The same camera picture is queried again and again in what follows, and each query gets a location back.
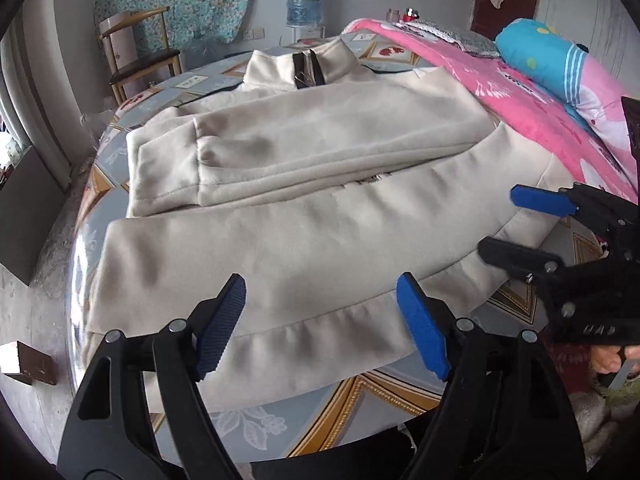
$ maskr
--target hand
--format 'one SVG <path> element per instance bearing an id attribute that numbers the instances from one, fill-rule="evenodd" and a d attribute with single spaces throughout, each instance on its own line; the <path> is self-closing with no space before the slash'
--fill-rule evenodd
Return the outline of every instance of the hand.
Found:
<path id="1" fill-rule="evenodd" d="M 610 374 L 620 371 L 622 360 L 618 355 L 619 346 L 592 346 L 591 347 L 591 367 L 599 374 Z M 625 347 L 627 359 L 640 359 L 640 346 Z M 631 369 L 631 375 L 640 372 L 640 364 L 636 364 Z"/>

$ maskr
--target wall socket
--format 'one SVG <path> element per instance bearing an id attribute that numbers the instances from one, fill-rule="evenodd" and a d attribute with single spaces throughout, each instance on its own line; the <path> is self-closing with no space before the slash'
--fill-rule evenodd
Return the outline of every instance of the wall socket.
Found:
<path id="1" fill-rule="evenodd" d="M 242 40 L 261 40 L 264 38 L 264 28 L 251 28 L 242 32 Z"/>

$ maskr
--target white cylinder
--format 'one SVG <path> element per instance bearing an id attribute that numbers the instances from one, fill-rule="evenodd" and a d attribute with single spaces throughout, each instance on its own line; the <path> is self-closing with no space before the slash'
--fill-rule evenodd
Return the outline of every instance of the white cylinder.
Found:
<path id="1" fill-rule="evenodd" d="M 110 18 L 107 18 L 103 22 L 100 22 L 98 25 L 98 30 L 100 30 L 100 33 L 103 33 L 106 30 L 109 30 L 111 27 L 114 27 L 115 25 L 120 23 L 125 18 L 128 18 L 130 15 L 130 10 L 124 10 L 123 12 L 114 14 Z M 118 32 L 114 32 L 111 35 L 111 43 L 113 44 L 113 53 L 116 58 L 116 66 L 113 66 L 113 61 L 111 60 L 111 56 L 109 56 L 107 39 L 105 38 L 102 40 L 104 51 L 107 55 L 107 61 L 109 62 L 109 68 L 111 69 L 112 74 L 119 68 L 127 66 L 129 63 L 132 63 L 138 59 L 136 41 L 133 38 L 133 29 L 131 27 L 123 28 Z M 127 95 L 127 98 L 139 94 L 144 89 L 145 82 L 143 79 L 137 79 L 136 81 L 132 81 L 131 83 L 127 83 L 126 85 L 124 85 L 124 91 Z"/>

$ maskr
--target brown box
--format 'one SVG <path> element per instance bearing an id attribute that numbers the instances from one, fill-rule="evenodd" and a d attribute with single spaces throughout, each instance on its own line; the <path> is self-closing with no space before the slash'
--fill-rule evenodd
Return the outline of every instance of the brown box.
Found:
<path id="1" fill-rule="evenodd" d="M 0 346 L 0 372 L 25 384 L 57 383 L 53 359 L 20 341 Z"/>

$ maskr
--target black chair seat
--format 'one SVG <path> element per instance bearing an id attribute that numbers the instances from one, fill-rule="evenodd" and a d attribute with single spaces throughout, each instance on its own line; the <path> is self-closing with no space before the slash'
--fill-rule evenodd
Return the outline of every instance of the black chair seat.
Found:
<path id="1" fill-rule="evenodd" d="M 140 57 L 134 62 L 123 66 L 111 76 L 109 83 L 119 83 L 123 79 L 131 77 L 141 70 L 146 70 L 156 63 L 160 63 L 161 61 L 165 61 L 171 57 L 178 56 L 178 54 L 180 54 L 180 51 L 177 48 L 163 48 L 161 50 L 156 50 L 151 54 L 147 54 L 146 56 Z"/>

